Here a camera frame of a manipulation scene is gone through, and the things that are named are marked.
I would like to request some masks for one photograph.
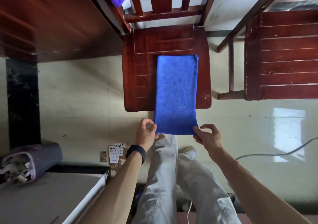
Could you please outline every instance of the hand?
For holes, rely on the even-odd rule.
[[[221,132],[213,124],[204,124],[200,128],[210,129],[212,130],[212,133],[202,131],[197,126],[194,126],[193,130],[197,136],[193,135],[193,138],[196,140],[196,142],[204,146],[211,159],[215,162],[217,154],[220,150],[223,150]]]
[[[151,124],[150,129],[146,128],[147,123]],[[157,125],[151,119],[143,118],[136,133],[136,145],[143,147],[147,152],[154,140],[158,138],[158,135],[155,134],[156,130]]]

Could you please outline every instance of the black watch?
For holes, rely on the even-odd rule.
[[[143,147],[141,146],[138,146],[138,145],[132,145],[130,146],[129,150],[127,151],[127,154],[126,154],[126,158],[128,158],[128,156],[133,152],[133,151],[137,151],[141,154],[142,156],[142,163],[144,162],[144,160],[146,159],[146,151]]]

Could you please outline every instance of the cable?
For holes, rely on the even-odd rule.
[[[288,153],[284,153],[284,154],[249,154],[249,155],[242,155],[240,157],[237,157],[235,160],[239,160],[239,159],[243,159],[245,157],[248,157],[248,156],[283,156],[283,155],[290,155],[290,154],[293,154],[295,153],[296,151],[304,148],[306,145],[308,145],[310,142],[312,142],[313,140],[315,139],[318,139],[318,137],[316,138],[312,138],[310,140],[308,140],[306,143],[304,143],[303,145],[299,146],[298,148],[288,152]]]
[[[192,201],[191,201],[191,203],[190,203],[190,207],[189,207],[189,210],[188,210],[188,213],[187,213],[188,224],[189,224],[189,212],[190,212],[190,210],[191,210],[191,206],[192,206]]]

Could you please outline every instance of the pants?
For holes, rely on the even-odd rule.
[[[197,224],[238,224],[234,206],[216,177],[178,154],[177,137],[161,135],[152,146],[148,178],[132,224],[176,224],[176,184],[192,201]]]

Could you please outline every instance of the person's left arm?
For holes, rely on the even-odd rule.
[[[150,129],[146,128],[147,123],[151,124]],[[136,133],[136,145],[143,147],[147,152],[155,138],[158,138],[155,134],[156,129],[157,125],[152,120],[142,119]],[[126,223],[141,163],[141,154],[133,151],[79,224]]]

